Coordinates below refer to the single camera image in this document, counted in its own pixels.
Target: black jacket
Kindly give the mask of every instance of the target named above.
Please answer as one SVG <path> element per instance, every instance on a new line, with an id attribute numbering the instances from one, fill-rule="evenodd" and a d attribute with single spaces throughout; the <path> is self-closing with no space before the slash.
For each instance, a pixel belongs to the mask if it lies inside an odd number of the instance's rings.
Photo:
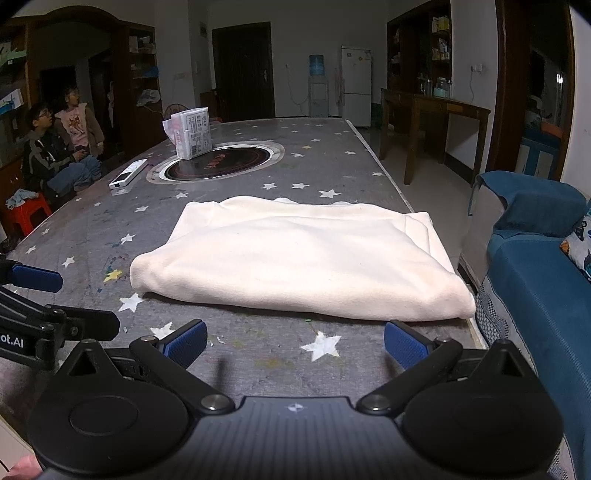
<path id="1" fill-rule="evenodd" d="M 72 153 L 57 133 L 48 130 L 41 137 L 31 131 L 22 156 L 22 176 L 26 188 L 34 192 L 42 190 L 47 180 L 73 161 Z"/>

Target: wall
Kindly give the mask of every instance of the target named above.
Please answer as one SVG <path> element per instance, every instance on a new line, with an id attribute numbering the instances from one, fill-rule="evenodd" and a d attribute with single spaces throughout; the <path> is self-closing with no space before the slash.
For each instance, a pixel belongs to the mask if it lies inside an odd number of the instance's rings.
<path id="1" fill-rule="evenodd" d="M 100 8 L 126 22 L 154 25 L 154 7 L 146 0 L 31 0 L 15 17 L 45 15 L 52 10 L 71 5 Z"/>
<path id="2" fill-rule="evenodd" d="M 189 0 L 189 37 L 191 42 L 191 66 L 195 103 L 201 106 L 199 95 L 212 89 L 209 68 L 209 32 L 207 38 L 201 35 L 201 23 L 207 25 L 207 2 Z"/>
<path id="3" fill-rule="evenodd" d="M 189 3 L 187 0 L 155 0 L 155 28 L 162 107 L 180 103 L 195 108 Z"/>
<path id="4" fill-rule="evenodd" d="M 453 96 L 491 110 L 481 171 L 486 167 L 495 117 L 498 75 L 498 35 L 495 0 L 452 0 Z M 483 64 L 483 72 L 474 72 L 470 91 L 470 66 Z M 478 121 L 450 115 L 446 151 L 470 168 L 474 166 Z"/>
<path id="5" fill-rule="evenodd" d="M 591 26 L 571 8 L 574 33 L 574 111 L 561 181 L 591 196 Z"/>
<path id="6" fill-rule="evenodd" d="M 79 22 L 60 22 L 35 30 L 31 51 L 37 52 L 33 65 L 38 72 L 74 65 L 80 97 L 93 108 L 88 59 L 110 47 L 108 33 Z"/>
<path id="7" fill-rule="evenodd" d="M 329 113 L 337 115 L 335 70 L 340 46 L 370 48 L 374 57 L 373 102 L 386 86 L 385 0 L 220 0 L 209 5 L 209 44 L 212 84 L 215 85 L 211 30 L 231 25 L 271 22 L 276 116 L 301 116 L 291 100 L 308 95 L 309 55 L 324 55 L 329 80 Z M 289 65 L 292 93 L 288 88 Z M 307 114 L 307 103 L 302 110 Z"/>

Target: cushion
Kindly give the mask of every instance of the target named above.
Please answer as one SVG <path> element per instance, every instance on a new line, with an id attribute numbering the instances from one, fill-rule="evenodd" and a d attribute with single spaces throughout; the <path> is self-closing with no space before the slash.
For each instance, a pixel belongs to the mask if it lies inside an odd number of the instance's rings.
<path id="1" fill-rule="evenodd" d="M 569 256 L 571 261 L 591 281 L 591 210 L 574 228 L 564 241 L 560 249 Z"/>

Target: wooden table leg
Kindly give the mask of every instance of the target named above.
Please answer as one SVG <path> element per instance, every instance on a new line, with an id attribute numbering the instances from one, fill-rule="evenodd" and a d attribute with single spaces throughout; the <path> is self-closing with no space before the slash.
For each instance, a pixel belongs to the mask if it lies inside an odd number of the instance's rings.
<path id="1" fill-rule="evenodd" d="M 414 164 L 417 161 L 418 129 L 421 123 L 421 106 L 413 101 L 413 109 L 410 119 L 410 138 L 408 140 L 407 166 L 404 171 L 404 184 L 410 185 L 414 175 Z"/>
<path id="2" fill-rule="evenodd" d="M 390 122 L 390 102 L 382 95 L 382 132 L 379 138 L 379 159 L 386 158 L 388 153 L 388 123 Z"/>
<path id="3" fill-rule="evenodd" d="M 480 166 L 482 165 L 482 155 L 484 153 L 484 144 L 486 142 L 487 127 L 488 115 L 482 115 L 480 118 L 480 125 L 478 127 L 478 142 L 476 143 L 476 156 L 474 157 L 474 170 L 472 171 L 472 185 L 474 185 L 476 176 L 480 174 Z"/>

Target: blue gripper pad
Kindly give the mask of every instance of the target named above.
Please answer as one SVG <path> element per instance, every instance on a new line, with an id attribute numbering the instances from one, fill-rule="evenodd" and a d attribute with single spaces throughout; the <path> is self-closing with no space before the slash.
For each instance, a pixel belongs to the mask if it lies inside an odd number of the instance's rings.
<path id="1" fill-rule="evenodd" d="M 433 351 L 431 340 L 397 321 L 386 324 L 384 346 L 404 369 L 413 367 Z"/>
<path id="2" fill-rule="evenodd" d="M 207 346 L 207 326 L 201 320 L 192 320 L 164 337 L 159 347 L 167 356 L 183 368 L 188 368 Z"/>
<path id="3" fill-rule="evenodd" d="M 30 288 L 32 290 L 50 291 L 57 293 L 64 281 L 58 272 L 42 268 L 15 265 L 7 274 L 7 280 L 15 287 Z"/>

